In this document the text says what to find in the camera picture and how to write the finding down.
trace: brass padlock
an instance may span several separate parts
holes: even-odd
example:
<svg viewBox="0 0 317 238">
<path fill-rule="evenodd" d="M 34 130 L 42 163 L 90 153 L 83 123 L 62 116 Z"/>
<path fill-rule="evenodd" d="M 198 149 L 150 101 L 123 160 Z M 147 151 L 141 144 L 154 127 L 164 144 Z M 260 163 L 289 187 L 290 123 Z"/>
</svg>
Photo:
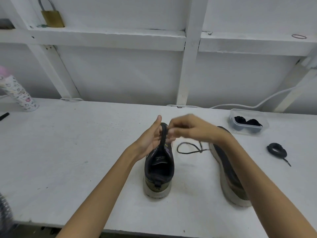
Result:
<svg viewBox="0 0 317 238">
<path fill-rule="evenodd" d="M 53 2 L 51 0 L 48 0 L 51 3 L 51 6 L 53 8 L 53 11 L 45 11 L 42 1 L 38 0 L 40 7 L 42 9 L 42 15 L 46 21 L 46 24 L 48 27 L 65 27 L 63 19 L 61 18 L 61 14 L 59 11 L 56 10 Z"/>
</svg>

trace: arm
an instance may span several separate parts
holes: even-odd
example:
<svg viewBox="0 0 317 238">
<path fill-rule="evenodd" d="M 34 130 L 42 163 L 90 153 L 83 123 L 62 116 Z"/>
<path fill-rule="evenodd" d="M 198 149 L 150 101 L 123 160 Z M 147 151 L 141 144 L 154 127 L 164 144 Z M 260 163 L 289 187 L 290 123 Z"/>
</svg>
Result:
<svg viewBox="0 0 317 238">
<path fill-rule="evenodd" d="M 130 145 L 73 214 L 57 238 L 98 238 L 133 165 L 160 143 L 162 117 Z"/>
<path fill-rule="evenodd" d="M 317 232 L 228 132 L 194 116 L 172 119 L 169 137 L 192 138 L 224 150 L 268 237 L 317 237 Z"/>
</svg>

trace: shoe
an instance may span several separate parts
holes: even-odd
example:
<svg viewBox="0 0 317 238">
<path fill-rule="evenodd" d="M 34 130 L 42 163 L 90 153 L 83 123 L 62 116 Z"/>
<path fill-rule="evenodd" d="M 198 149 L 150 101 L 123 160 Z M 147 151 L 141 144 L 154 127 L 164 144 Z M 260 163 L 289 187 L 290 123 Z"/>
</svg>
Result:
<svg viewBox="0 0 317 238">
<path fill-rule="evenodd" d="M 159 146 L 145 159 L 143 189 L 152 198 L 164 198 L 171 190 L 174 175 L 172 145 L 166 144 L 167 124 L 161 123 L 162 138 Z"/>
<path fill-rule="evenodd" d="M 209 148 L 212 155 L 220 165 L 220 184 L 224 196 L 238 206 L 252 206 L 251 201 L 248 199 L 247 193 L 243 189 L 242 184 L 240 183 L 236 172 L 233 170 L 225 152 L 215 144 L 210 143 Z"/>
</svg>

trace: shoe sole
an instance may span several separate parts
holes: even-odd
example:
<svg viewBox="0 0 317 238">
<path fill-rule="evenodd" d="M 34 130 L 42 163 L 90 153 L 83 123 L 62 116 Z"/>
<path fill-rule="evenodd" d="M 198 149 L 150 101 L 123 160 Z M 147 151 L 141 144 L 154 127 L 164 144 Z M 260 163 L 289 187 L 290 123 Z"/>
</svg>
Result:
<svg viewBox="0 0 317 238">
<path fill-rule="evenodd" d="M 217 154 L 215 147 L 213 144 L 209 144 L 209 149 L 211 151 L 212 156 L 214 156 L 214 158 L 216 159 L 216 161 L 218 162 L 219 166 L 220 166 L 220 185 L 221 185 L 221 189 L 224 193 L 224 196 L 230 200 L 232 203 L 234 203 L 235 205 L 241 206 L 241 207 L 250 207 L 252 206 L 251 201 L 249 200 L 242 200 L 239 198 L 239 196 L 237 196 L 233 190 L 229 187 L 228 183 L 227 183 L 227 179 L 226 179 L 226 175 L 224 172 L 224 167 L 222 165 L 221 159 L 219 157 L 219 155 Z"/>
<path fill-rule="evenodd" d="M 154 198 L 154 199 L 162 199 L 164 197 L 166 197 L 169 192 L 171 191 L 171 187 L 172 187 L 172 181 L 170 181 L 170 183 L 168 184 L 168 187 L 161 191 L 161 192 L 154 192 L 153 190 L 151 190 L 147 184 L 146 184 L 146 181 L 145 181 L 145 176 L 143 177 L 143 190 L 145 192 L 145 194 L 147 196 L 150 196 L 151 198 Z"/>
</svg>

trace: white table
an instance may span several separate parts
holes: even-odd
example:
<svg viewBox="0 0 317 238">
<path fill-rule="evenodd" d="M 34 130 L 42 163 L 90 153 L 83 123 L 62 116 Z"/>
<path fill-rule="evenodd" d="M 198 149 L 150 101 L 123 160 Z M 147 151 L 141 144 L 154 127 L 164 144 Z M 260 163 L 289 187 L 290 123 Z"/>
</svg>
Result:
<svg viewBox="0 0 317 238">
<path fill-rule="evenodd" d="M 0 101 L 0 192 L 18 223 L 63 226 L 158 114 L 168 123 L 194 113 L 228 128 L 228 110 L 36 99 L 25 113 L 10 98 Z M 234 134 L 260 168 L 317 229 L 317 116 L 267 113 L 270 128 L 257 137 Z M 144 160 L 137 162 L 105 230 L 188 237 L 267 237 L 254 209 L 223 196 L 219 167 L 208 151 L 181 155 L 173 146 L 175 175 L 161 200 L 144 195 Z M 289 167 L 266 146 L 280 143 Z M 183 147 L 183 150 L 194 150 Z"/>
</svg>

